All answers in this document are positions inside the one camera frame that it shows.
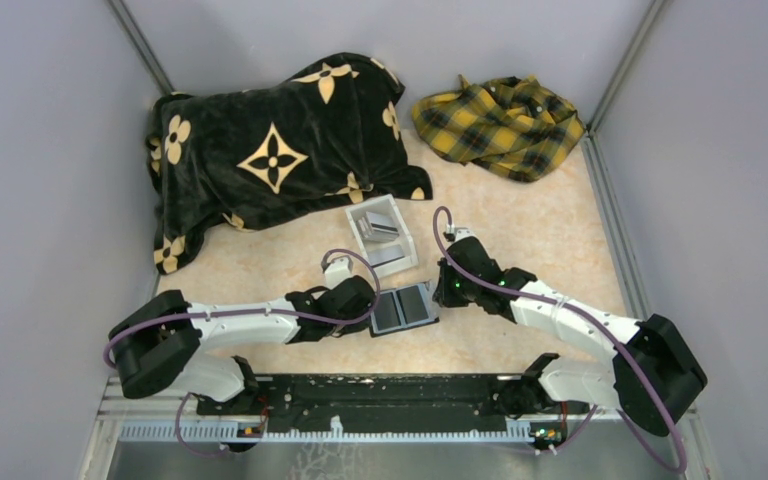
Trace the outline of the black leather card holder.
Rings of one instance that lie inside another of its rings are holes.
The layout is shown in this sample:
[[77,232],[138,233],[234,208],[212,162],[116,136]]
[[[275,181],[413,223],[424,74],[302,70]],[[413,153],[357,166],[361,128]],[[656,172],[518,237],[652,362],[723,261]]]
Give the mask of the black leather card holder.
[[440,322],[440,307],[432,300],[432,282],[420,282],[381,292],[370,317],[370,336],[381,337]]

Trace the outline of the white plastic card tray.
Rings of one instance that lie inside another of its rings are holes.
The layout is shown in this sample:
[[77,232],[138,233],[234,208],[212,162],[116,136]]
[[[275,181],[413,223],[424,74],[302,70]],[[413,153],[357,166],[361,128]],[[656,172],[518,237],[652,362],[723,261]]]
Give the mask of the white plastic card tray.
[[345,215],[360,254],[379,278],[419,265],[414,239],[392,195],[350,205]]

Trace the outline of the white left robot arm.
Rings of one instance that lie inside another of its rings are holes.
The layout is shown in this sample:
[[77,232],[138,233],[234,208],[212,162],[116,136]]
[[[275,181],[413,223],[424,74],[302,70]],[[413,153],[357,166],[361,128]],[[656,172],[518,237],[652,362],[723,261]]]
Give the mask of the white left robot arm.
[[333,287],[237,306],[191,303],[181,291],[169,290],[112,328],[102,356],[118,373],[128,399],[177,390],[245,414],[260,399],[254,374],[245,359],[218,357],[216,350],[318,342],[337,331],[352,333],[364,328],[380,294],[378,279],[359,275]]

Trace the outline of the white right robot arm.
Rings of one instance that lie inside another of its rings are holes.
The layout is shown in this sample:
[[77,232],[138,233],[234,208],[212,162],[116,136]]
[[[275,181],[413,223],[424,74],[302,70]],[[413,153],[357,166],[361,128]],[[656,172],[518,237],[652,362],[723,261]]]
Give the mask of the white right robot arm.
[[468,230],[446,235],[433,298],[444,308],[477,305],[490,315],[536,328],[590,355],[588,361],[541,355],[525,373],[523,398],[536,412],[575,401],[615,409],[635,426],[665,437],[708,384],[678,328],[601,311],[561,294],[534,274],[502,269]]

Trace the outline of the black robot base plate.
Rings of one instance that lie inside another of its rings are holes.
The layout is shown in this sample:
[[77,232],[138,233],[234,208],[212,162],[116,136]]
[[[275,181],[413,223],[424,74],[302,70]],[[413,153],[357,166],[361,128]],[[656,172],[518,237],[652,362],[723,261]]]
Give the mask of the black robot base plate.
[[347,433],[496,433],[528,415],[589,409],[540,400],[535,385],[518,374],[274,374],[258,377],[254,389],[232,400],[201,395],[197,403],[204,416],[264,419],[270,433],[324,432],[333,418]]

